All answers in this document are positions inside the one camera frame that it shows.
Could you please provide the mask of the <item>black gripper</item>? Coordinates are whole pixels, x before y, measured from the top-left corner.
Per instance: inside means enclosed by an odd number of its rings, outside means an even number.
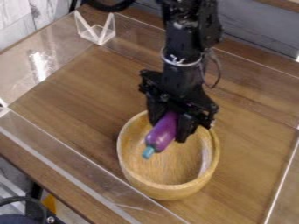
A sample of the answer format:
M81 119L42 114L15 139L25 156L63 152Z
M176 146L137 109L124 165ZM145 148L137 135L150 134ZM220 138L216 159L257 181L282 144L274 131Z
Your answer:
M148 119L152 125L165 113L177 114L174 141L184 143L198 126L210 128L218 105L204 92L206 64L164 65L162 71L140 71L138 91L145 96Z

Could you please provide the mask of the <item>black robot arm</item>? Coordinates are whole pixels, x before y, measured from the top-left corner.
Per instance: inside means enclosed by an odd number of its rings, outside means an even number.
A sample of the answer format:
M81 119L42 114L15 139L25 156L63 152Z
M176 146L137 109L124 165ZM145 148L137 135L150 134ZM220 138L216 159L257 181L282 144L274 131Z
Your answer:
M218 105L204 92L212 47L220 42L222 26L217 0L154 0L160 5L164 46L162 70L140 72L140 91L146 98L150 124L172 111L177 116L174 140L182 143L201 126L209 128Z

